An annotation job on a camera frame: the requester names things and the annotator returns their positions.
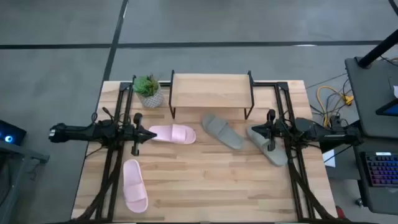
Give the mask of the grey rubber slide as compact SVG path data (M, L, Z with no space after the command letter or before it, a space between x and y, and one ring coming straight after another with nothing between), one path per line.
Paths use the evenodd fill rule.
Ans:
M273 165L285 166L288 162L288 157L284 147L276 144L270 137L264 137L255 132L252 128L253 126L250 126L246 129L246 134L250 141Z
M243 148L244 138L237 134L226 120L213 114L207 114L203 117L201 125L207 134L231 149Z

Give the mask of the black computer case blue light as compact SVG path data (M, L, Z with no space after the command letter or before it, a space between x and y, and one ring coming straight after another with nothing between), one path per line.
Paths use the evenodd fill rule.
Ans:
M21 146L26 133L24 129L0 120L0 141Z

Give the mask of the white paper sheet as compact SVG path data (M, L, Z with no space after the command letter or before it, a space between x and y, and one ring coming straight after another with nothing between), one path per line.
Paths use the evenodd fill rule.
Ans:
M326 165L327 167L336 167L336 162L335 162L335 151L329 150L327 152L324 152L322 154L323 156L323 163L324 165Z

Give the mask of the white grey triangle-patterned pot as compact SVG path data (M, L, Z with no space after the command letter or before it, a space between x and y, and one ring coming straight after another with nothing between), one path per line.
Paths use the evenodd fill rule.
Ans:
M140 99L142 105L146 108L159 107L164 100L164 95L161 87L158 87L157 91L152 96L144 97L139 93L137 94L137 96Z

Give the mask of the black diagonal pole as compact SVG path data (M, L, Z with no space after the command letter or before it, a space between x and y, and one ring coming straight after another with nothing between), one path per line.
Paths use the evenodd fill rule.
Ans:
M380 44L373 48L369 53L357 61L357 64L361 68L368 68L382 54L391 49L395 44L398 43L398 29L395 30L391 35L384 39Z

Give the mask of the wooden shelf black metal legs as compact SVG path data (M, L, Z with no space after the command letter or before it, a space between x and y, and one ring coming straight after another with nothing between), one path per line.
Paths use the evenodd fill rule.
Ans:
M254 80L244 74L176 73L172 71L169 108L241 108L248 119L254 108Z

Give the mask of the black desk support bar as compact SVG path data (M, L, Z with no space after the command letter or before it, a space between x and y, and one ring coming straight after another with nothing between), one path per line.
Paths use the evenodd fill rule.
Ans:
M346 137L338 137L338 138L323 138L319 140L320 148L322 152L327 152L332 149L337 148L338 146L345 144L349 146L357 146L362 144L364 141L362 138L346 136Z

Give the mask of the tablet with blue screen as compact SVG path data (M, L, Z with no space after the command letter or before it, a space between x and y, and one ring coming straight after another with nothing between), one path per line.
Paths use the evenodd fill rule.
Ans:
M376 110L377 115L398 116L398 98Z

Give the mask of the green artificial succulent plant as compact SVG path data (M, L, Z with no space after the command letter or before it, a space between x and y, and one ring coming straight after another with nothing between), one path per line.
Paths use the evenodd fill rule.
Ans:
M155 79L153 74L139 77L133 84L134 91L144 98L154 96L159 87L159 82Z

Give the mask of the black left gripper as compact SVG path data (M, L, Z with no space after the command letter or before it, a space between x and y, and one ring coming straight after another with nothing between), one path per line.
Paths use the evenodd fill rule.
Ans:
M138 144L144 144L146 141L157 137L156 133L146 130L143 126L139 125L127 125L123 127L123 140L133 141L131 148L131 154L133 156L139 156Z

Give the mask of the pink rubber slide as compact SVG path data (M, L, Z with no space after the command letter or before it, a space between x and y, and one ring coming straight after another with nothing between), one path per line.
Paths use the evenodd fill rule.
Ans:
M139 163L130 159L123 164L123 193L127 208L134 213L143 213L148 207L146 187Z
M191 127L181 124L151 126L149 131L157 135L153 138L154 141L174 144L193 144L196 141L195 131Z

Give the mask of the grey metal cart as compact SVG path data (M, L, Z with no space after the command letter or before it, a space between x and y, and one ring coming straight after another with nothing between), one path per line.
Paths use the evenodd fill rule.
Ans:
M49 155L0 141L0 224L8 224L21 180L34 159L45 164Z

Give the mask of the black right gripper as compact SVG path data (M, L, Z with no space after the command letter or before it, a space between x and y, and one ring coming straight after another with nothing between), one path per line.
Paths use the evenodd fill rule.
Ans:
M265 138L265 139L269 138L269 140L270 140L270 143L268 146L269 152L275 150L275 137L280 133L280 130L278 129L277 125L273 121L268 121L267 123L264 123L264 124L252 126L251 129L255 133L261 135L263 138Z

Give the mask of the dark grey desk top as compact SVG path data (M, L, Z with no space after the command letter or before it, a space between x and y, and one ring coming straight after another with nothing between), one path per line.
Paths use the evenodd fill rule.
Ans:
M394 101L398 86L398 67L377 60L361 68L355 58L345 60L359 120L365 136L398 139L398 115L378 115L376 111Z

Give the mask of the black keyboard rainbow backlight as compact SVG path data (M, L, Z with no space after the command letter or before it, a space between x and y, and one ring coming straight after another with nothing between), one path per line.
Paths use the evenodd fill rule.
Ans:
M398 153L364 152L363 160L371 186L398 188Z

